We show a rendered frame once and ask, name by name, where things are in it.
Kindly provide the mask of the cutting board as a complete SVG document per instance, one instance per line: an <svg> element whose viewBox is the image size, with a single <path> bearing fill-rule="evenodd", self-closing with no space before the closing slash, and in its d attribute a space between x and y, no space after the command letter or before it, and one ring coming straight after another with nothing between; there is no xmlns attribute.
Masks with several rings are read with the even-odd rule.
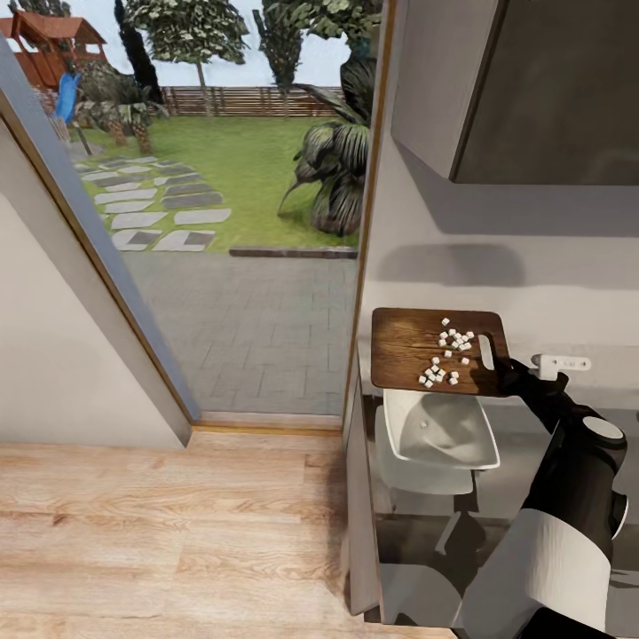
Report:
<svg viewBox="0 0 639 639"><path fill-rule="evenodd" d="M446 322L446 323L444 323ZM454 346L459 337L473 332L469 347ZM440 334L446 332L445 346L440 346ZM371 382L380 389L429 391L457 395L509 398L497 390L499 376L483 364L478 335L487 336L493 359L498 358L508 369L511 362L508 344L498 313L478 310L429 310L429 308L375 308L371 330ZM454 347L453 347L454 346ZM445 356L451 351L451 357ZM439 363L432 363L438 358ZM462 359L468 359L467 366ZM442 382L434 380L427 388L425 373L433 366L445 374ZM458 373L457 384L451 385L451 373ZM419 383L420 376L426 377Z"/></svg>

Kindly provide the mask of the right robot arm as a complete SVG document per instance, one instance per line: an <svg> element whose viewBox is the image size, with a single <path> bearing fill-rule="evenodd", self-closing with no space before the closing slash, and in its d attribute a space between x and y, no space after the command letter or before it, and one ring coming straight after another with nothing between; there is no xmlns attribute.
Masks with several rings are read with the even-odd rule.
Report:
<svg viewBox="0 0 639 639"><path fill-rule="evenodd" d="M616 639L604 632L613 539L628 499L611 489L624 431L565 388L589 357L536 354L529 368L493 359L501 394L521 396L551 434L516 520L466 590L469 639Z"/></svg>

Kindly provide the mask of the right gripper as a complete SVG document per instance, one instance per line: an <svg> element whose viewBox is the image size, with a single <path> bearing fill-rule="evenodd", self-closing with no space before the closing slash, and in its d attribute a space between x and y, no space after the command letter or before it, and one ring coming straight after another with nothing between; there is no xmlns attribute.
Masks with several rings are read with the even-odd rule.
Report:
<svg viewBox="0 0 639 639"><path fill-rule="evenodd" d="M498 358L493 359L494 370L499 376L497 390L501 394L521 396L521 399L534 412L538 399L543 399L550 394L563 394L569 382L569 376L563 372L557 373L555 381L540 380L536 375L531 375L525 364L516 359L510 359L511 369ZM534 412L536 414L536 412Z"/></svg>

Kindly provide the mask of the bowl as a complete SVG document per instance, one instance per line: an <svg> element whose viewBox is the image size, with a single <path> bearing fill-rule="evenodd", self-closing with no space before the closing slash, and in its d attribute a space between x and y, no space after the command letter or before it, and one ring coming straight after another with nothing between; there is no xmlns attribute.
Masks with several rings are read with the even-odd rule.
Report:
<svg viewBox="0 0 639 639"><path fill-rule="evenodd" d="M477 396L383 390L392 452L402 461L448 469L495 469L500 457ZM427 424L420 429L420 422Z"/></svg>

